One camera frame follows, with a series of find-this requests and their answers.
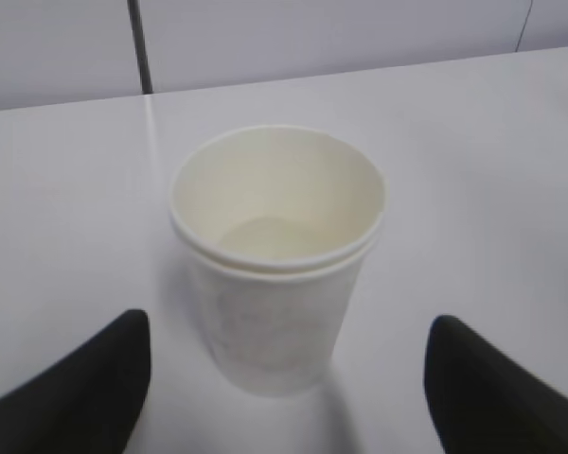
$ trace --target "paper cup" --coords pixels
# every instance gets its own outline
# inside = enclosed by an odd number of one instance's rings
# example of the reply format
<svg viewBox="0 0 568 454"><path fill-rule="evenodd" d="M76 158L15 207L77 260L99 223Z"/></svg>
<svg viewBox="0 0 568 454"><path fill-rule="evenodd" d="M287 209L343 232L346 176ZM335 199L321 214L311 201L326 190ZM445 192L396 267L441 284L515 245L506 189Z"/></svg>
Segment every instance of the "paper cup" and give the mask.
<svg viewBox="0 0 568 454"><path fill-rule="evenodd" d="M270 395L319 378L383 206L378 169L319 131L233 131L184 162L170 213L225 376Z"/></svg>

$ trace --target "table surface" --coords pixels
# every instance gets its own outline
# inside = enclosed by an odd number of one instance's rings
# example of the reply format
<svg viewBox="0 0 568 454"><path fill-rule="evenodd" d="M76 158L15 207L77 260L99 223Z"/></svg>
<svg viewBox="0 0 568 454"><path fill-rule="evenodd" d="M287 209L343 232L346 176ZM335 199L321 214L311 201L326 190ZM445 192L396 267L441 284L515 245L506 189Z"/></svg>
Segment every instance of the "table surface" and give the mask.
<svg viewBox="0 0 568 454"><path fill-rule="evenodd" d="M192 150L254 124L328 131L389 186L331 371L285 399L217 370L166 210ZM129 307L153 357L129 453L442 452L442 313L568 395L568 48L0 112L0 395Z"/></svg>

